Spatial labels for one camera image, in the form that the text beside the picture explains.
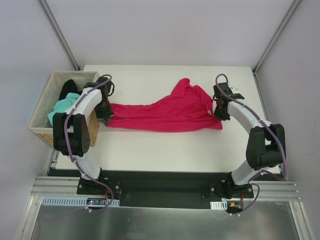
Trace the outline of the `pink t shirt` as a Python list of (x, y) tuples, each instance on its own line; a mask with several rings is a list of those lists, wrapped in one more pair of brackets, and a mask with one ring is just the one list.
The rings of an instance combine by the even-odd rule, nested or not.
[(193, 132), (202, 129), (222, 130), (214, 116), (213, 99), (198, 85), (183, 78), (171, 94), (148, 105), (112, 103), (111, 128), (161, 133)]

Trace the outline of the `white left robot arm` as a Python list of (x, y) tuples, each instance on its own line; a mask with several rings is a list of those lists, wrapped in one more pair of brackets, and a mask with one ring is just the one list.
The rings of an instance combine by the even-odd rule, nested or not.
[(95, 82), (88, 82), (75, 103), (62, 113), (55, 113), (53, 123), (53, 146), (62, 155), (68, 156), (80, 171), (81, 177), (90, 180), (88, 188), (99, 195), (105, 191), (106, 183), (100, 179), (101, 168), (90, 156), (91, 137), (88, 119), (92, 112), (104, 125), (114, 115), (109, 97), (114, 93), (112, 76), (104, 74)]

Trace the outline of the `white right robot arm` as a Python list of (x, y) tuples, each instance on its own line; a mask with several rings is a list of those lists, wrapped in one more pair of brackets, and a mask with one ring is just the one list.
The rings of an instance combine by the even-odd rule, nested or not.
[(281, 124), (260, 118), (241, 94), (232, 92), (228, 83), (217, 83), (213, 90), (214, 116), (222, 121), (233, 117), (248, 133), (245, 161), (230, 173), (232, 181), (225, 184), (226, 194), (234, 198), (242, 193), (243, 185), (261, 173), (269, 174), (268, 169), (280, 164), (287, 166), (285, 130)]

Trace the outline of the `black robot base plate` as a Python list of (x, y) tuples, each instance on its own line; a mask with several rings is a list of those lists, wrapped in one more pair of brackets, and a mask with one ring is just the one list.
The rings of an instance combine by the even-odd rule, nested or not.
[(103, 170), (98, 180), (79, 179), (78, 195), (104, 195), (122, 207), (209, 209), (222, 199), (253, 199), (253, 188), (236, 186), (229, 173)]

